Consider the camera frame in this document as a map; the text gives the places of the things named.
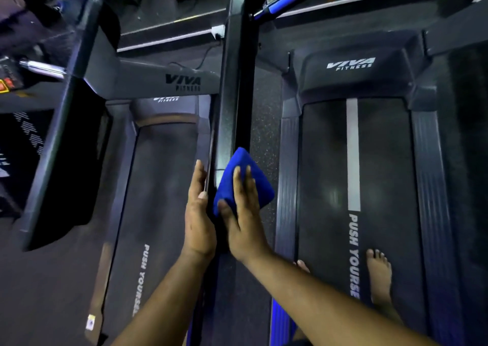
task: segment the blue towel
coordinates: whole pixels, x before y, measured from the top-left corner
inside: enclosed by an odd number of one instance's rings
[[[229,164],[225,168],[219,188],[217,189],[217,193],[215,194],[213,206],[213,212],[215,216],[219,215],[219,208],[217,207],[217,203],[221,199],[225,199],[225,201],[229,204],[230,208],[234,212],[235,216],[237,216],[232,176],[234,175],[234,169],[237,166],[241,166],[241,177],[242,180],[244,180],[244,177],[246,176],[247,165],[251,165],[251,174],[252,177],[256,180],[259,206],[263,208],[273,200],[274,190],[268,179],[266,179],[265,174],[260,170],[258,165],[256,165],[249,153],[247,153],[244,148],[238,148],[230,159]]]

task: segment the forearm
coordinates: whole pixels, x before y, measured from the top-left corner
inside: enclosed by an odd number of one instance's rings
[[[262,255],[245,265],[315,346],[435,344],[276,254]]]
[[[208,261],[181,254],[112,346],[181,346]]]

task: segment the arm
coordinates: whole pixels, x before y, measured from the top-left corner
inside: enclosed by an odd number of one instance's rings
[[[185,212],[185,243],[180,257],[143,308],[112,346],[181,346],[202,279],[215,255],[215,228],[206,214],[206,173],[197,161]]]
[[[357,300],[297,268],[268,245],[259,217],[256,184],[247,169],[244,185],[234,172],[236,219],[219,201],[229,247],[284,308],[312,344],[396,346],[435,345],[428,337],[392,322]]]

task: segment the treadmill belt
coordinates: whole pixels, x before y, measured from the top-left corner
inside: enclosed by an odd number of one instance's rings
[[[142,308],[180,255],[197,136],[195,124],[139,132],[105,300],[103,333],[111,339],[131,321],[138,290]]]
[[[354,250],[358,249],[359,296],[361,301],[371,305],[365,252],[368,248],[383,251],[393,267],[395,308],[407,326],[426,333],[409,113],[401,99],[348,101],[348,104],[346,100],[320,102],[303,109],[298,258],[321,280],[352,295],[351,284],[354,283],[350,275],[357,270]],[[355,126],[359,147],[351,135]],[[354,172],[357,149],[359,180]],[[351,189],[356,183],[360,191],[356,203],[358,212],[349,211],[352,207],[348,199],[354,198],[351,191],[351,198],[348,198],[348,176]],[[352,218],[349,214],[357,216],[357,246],[354,240],[350,242]]]

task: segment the white sticker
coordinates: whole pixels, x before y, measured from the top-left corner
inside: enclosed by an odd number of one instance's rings
[[[93,330],[95,327],[95,316],[89,315],[88,320],[86,321],[86,330]]]

